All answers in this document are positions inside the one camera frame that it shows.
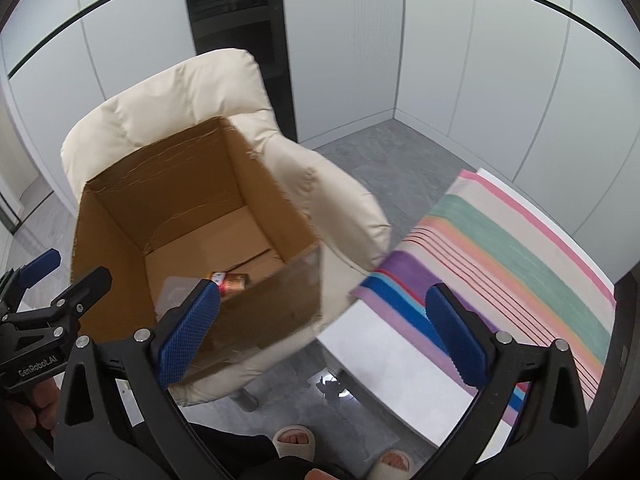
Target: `cardboard box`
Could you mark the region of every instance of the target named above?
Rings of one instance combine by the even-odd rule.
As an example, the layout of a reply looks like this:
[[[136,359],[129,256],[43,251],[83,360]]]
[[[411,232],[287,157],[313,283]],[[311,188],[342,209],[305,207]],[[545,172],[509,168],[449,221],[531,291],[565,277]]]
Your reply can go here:
[[[238,362],[319,315],[319,241],[227,120],[213,118],[131,153],[82,192],[72,277],[96,266],[111,291],[82,316],[97,342],[156,324],[171,276],[246,272],[223,300],[190,374]]]

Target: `black glass panel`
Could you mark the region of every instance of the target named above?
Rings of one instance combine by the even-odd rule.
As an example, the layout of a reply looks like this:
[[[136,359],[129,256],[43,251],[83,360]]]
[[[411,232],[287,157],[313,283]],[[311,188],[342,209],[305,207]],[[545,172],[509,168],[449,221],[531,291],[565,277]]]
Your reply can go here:
[[[297,140],[282,0],[187,0],[196,52],[243,48],[260,65],[278,121]]]

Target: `silver screw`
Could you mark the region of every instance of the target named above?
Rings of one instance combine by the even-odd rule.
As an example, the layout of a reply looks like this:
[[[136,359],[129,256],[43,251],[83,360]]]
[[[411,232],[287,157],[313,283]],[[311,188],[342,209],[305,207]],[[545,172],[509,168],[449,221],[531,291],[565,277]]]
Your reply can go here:
[[[497,332],[495,334],[495,339],[498,343],[502,343],[503,345],[508,345],[511,341],[513,341],[513,337],[509,332]]]
[[[566,352],[569,349],[569,343],[564,339],[556,339],[556,348],[561,352]]]
[[[89,339],[89,336],[81,335],[78,339],[76,339],[76,346],[78,348],[84,348],[85,346],[87,346],[89,344],[89,341],[91,341]]]
[[[133,335],[133,339],[135,339],[139,343],[142,343],[143,341],[149,339],[149,336],[151,336],[151,332],[149,331],[149,329],[141,328],[139,330],[136,330],[136,333]]]

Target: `blue gripper pad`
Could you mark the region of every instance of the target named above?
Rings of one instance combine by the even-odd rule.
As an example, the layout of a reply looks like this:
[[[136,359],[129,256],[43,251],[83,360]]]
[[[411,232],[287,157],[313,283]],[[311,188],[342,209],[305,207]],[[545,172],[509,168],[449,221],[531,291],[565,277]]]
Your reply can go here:
[[[437,286],[427,290],[424,306],[462,380],[475,388],[484,386],[488,371],[484,349]]]
[[[20,269],[18,284],[22,288],[31,288],[59,266],[60,253],[55,249],[49,249]]]
[[[158,352],[158,383],[164,390],[179,381],[220,312],[220,293],[210,283],[176,324]]]

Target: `chair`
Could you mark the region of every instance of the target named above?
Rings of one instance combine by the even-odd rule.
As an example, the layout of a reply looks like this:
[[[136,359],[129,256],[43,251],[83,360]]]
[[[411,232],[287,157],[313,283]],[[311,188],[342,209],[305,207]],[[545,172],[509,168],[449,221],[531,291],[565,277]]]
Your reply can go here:
[[[215,116],[249,142],[321,239],[321,317],[238,364],[172,384],[178,404],[225,397],[297,352],[336,319],[349,291],[388,250],[390,225],[373,195],[319,153],[285,138],[275,122],[258,65],[244,50],[188,59],[108,99],[73,127],[62,165],[79,200],[84,184],[136,149]]]

